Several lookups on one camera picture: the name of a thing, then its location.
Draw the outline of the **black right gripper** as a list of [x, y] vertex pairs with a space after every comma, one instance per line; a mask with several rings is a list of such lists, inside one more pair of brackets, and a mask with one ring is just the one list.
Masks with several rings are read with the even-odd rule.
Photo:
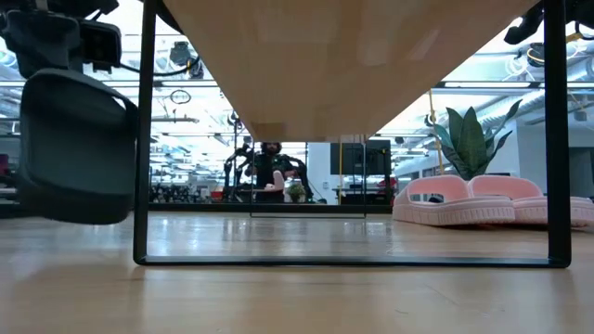
[[[544, 19], [543, 6], [542, 2], [538, 2], [525, 12], [518, 26], [508, 28], [504, 41], [509, 45], [517, 45], [535, 34]], [[570, 20], [594, 27], [594, 0], [572, 0]]]

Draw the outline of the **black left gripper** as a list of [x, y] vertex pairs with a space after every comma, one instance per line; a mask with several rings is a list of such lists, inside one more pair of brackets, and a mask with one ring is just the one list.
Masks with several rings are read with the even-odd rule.
[[13, 9], [1, 30], [16, 54], [19, 73], [30, 78], [42, 69], [83, 71], [80, 25], [76, 19], [46, 11]]

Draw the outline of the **pink rubber slide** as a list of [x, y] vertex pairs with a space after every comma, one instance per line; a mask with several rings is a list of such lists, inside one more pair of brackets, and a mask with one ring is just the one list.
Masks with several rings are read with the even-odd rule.
[[418, 225], [505, 224], [515, 220], [512, 201], [476, 197], [459, 176], [446, 174], [411, 181], [394, 198], [393, 219]]
[[[548, 221], [548, 198], [530, 180], [501, 175], [479, 175], [468, 186], [474, 196], [501, 196], [511, 200], [515, 221], [519, 224], [545, 224]], [[572, 227], [594, 226], [594, 202], [570, 197]]]

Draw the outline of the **light wooden shelf board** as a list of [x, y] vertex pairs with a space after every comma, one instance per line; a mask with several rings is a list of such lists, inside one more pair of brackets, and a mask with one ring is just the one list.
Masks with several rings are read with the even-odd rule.
[[163, 0], [258, 141], [364, 140], [537, 0]]

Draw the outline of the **green leafy plant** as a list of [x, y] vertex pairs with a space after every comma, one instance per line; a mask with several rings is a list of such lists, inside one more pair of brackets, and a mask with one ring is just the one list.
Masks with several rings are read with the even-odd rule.
[[462, 179], [470, 181], [486, 172], [490, 162], [512, 134], [512, 130], [500, 138], [497, 138], [497, 135], [503, 130], [506, 122], [516, 115], [521, 102], [518, 100], [513, 103], [504, 120], [495, 128], [484, 130], [473, 107], [468, 108], [464, 116], [454, 109], [447, 108], [448, 128], [438, 123], [433, 125], [433, 131], [441, 143], [445, 158]]

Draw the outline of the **grey door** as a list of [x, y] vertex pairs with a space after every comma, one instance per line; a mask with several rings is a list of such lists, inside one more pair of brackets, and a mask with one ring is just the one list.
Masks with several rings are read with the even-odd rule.
[[594, 197], [594, 148], [569, 149], [570, 194]]

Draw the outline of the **red background object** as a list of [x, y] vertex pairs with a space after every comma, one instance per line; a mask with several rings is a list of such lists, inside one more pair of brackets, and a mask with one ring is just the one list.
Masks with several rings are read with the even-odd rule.
[[387, 204], [394, 204], [394, 195], [397, 193], [398, 182], [394, 177], [384, 178], [377, 184], [377, 194]]

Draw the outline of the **black light stand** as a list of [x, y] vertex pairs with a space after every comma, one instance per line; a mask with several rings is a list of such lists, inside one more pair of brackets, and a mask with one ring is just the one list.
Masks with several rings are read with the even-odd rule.
[[231, 166], [232, 166], [232, 178], [231, 178], [231, 185], [229, 190], [229, 199], [233, 200], [235, 198], [235, 187], [237, 184], [237, 149], [238, 149], [238, 131], [241, 127], [241, 122], [237, 113], [233, 110], [228, 117], [228, 122], [233, 125], [233, 140], [234, 140], [234, 153], [231, 158]]

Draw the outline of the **person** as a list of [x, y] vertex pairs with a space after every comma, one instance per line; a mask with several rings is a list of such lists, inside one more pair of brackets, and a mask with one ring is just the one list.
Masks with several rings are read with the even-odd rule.
[[[289, 161], [282, 158], [281, 150], [282, 145], [279, 142], [263, 142], [261, 144], [261, 151], [254, 157], [252, 168], [258, 188], [265, 188], [267, 185], [274, 186], [275, 171], [282, 173], [283, 180], [298, 176], [297, 169]], [[262, 203], [283, 203], [284, 191], [257, 192], [255, 199], [257, 202]]]

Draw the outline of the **small background potted plant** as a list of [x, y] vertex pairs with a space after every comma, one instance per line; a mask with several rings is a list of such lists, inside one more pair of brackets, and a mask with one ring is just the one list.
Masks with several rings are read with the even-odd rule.
[[292, 203], [301, 203], [306, 200], [306, 192], [304, 186], [300, 182], [291, 183], [286, 189]]

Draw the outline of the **black wall monitor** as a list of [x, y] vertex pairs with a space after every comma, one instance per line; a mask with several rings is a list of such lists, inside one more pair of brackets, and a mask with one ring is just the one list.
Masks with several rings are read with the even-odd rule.
[[330, 173], [347, 175], [386, 175], [392, 173], [391, 142], [369, 140], [330, 145]]

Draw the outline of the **black table edge rail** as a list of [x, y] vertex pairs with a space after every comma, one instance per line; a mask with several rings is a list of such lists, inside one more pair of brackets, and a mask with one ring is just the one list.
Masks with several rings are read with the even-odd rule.
[[258, 213], [331, 213], [331, 214], [389, 214], [389, 205], [326, 205], [326, 204], [270, 204], [270, 203], [150, 203], [153, 212], [258, 212]]

